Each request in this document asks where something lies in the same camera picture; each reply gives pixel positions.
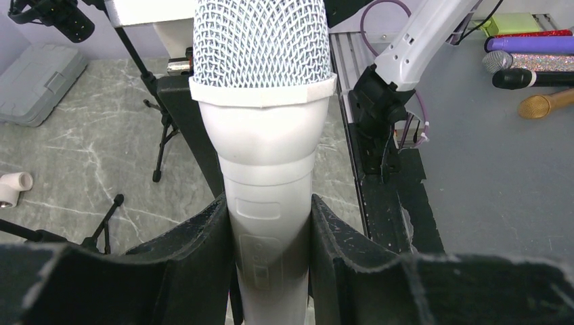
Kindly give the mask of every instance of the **cable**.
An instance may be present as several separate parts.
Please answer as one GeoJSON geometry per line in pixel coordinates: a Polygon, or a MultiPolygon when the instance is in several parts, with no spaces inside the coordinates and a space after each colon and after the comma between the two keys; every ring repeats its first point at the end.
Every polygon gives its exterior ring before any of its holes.
{"type": "MultiPolygon", "coordinates": [[[[363,39],[363,42],[365,42],[365,45],[367,45],[367,48],[371,51],[371,53],[373,53],[373,55],[378,56],[378,52],[375,50],[375,48],[371,45],[371,43],[369,42],[369,40],[367,39],[367,34],[365,32],[365,18],[367,17],[367,14],[369,13],[369,11],[375,6],[378,5],[379,3],[394,3],[396,5],[399,5],[401,8],[403,8],[403,10],[405,11],[405,13],[407,14],[407,16],[410,18],[410,16],[412,15],[409,7],[407,7],[406,4],[404,4],[402,1],[400,0],[375,0],[373,2],[371,2],[371,4],[369,4],[365,10],[363,11],[363,14],[361,15],[361,22],[359,24],[359,29],[361,31],[361,37],[363,39]]],[[[422,100],[422,97],[419,95],[419,93],[416,93],[416,99],[418,100],[418,103],[420,104],[420,108],[422,110],[422,115],[424,118],[424,131],[421,134],[420,140],[415,144],[415,147],[420,146],[423,142],[427,142],[428,138],[426,137],[426,134],[428,133],[428,115],[426,113],[426,105],[424,104],[424,101],[422,100]]],[[[408,125],[410,127],[410,124],[412,122],[412,119],[414,118],[414,114],[409,113],[408,117],[407,117],[407,121],[408,121],[408,125]]],[[[408,128],[405,125],[405,130],[403,131],[403,139],[401,139],[401,144],[399,145],[399,149],[402,149],[403,146],[405,145],[405,141],[406,141],[406,133],[408,132],[408,128]]]]}
{"type": "Polygon", "coordinates": [[[471,29],[470,31],[468,31],[466,34],[463,34],[460,39],[458,40],[458,42],[456,42],[456,45],[459,45],[460,42],[462,42],[463,39],[465,39],[468,35],[470,35],[472,32],[478,30],[480,27],[484,26],[484,24],[486,24],[490,18],[492,18],[492,16],[494,16],[494,14],[496,13],[496,11],[498,10],[498,8],[500,7],[500,5],[502,4],[502,2],[504,2],[504,0],[499,0],[498,3],[494,6],[494,9],[492,9],[492,11],[490,12],[490,14],[488,14],[488,16],[478,25],[476,25],[473,29],[471,29]]]}

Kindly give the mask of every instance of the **gold microphone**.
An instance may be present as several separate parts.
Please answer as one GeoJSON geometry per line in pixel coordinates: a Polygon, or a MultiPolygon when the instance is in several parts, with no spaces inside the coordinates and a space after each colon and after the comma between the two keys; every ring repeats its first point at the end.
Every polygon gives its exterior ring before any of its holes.
{"type": "Polygon", "coordinates": [[[527,119],[543,118],[551,112],[574,104],[574,89],[553,93],[552,95],[534,95],[521,102],[518,113],[527,119]]]}

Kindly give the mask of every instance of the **tripod foot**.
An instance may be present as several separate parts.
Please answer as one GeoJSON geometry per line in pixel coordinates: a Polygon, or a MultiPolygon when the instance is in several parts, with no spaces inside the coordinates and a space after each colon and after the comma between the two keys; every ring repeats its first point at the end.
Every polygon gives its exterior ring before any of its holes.
{"type": "Polygon", "coordinates": [[[154,183],[158,183],[160,180],[161,180],[161,171],[154,171],[152,181],[154,181],[154,183]]]}

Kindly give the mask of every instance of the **microphone head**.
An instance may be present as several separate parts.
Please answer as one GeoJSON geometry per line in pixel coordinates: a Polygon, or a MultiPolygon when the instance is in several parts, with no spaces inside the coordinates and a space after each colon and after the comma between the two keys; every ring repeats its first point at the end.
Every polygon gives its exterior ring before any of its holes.
{"type": "Polygon", "coordinates": [[[323,0],[198,0],[194,81],[215,87],[308,85],[331,77],[323,0]]]}
{"type": "Polygon", "coordinates": [[[489,73],[496,73],[501,70],[510,69],[512,66],[512,55],[505,51],[492,51],[483,58],[483,65],[489,73]]]}
{"type": "Polygon", "coordinates": [[[492,76],[492,85],[501,89],[522,89],[530,85],[532,72],[526,69],[501,70],[492,76]]]}
{"type": "Polygon", "coordinates": [[[543,118],[552,111],[548,96],[535,95],[523,100],[518,107],[518,114],[527,119],[543,118]]]}

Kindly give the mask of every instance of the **white microphone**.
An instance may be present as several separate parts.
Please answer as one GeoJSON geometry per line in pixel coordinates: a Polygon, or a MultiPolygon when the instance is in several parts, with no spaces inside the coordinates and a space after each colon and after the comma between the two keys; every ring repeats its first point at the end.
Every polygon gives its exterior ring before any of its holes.
{"type": "Polygon", "coordinates": [[[305,322],[311,180],[336,75],[323,0],[198,0],[194,76],[246,324],[305,322]]]}

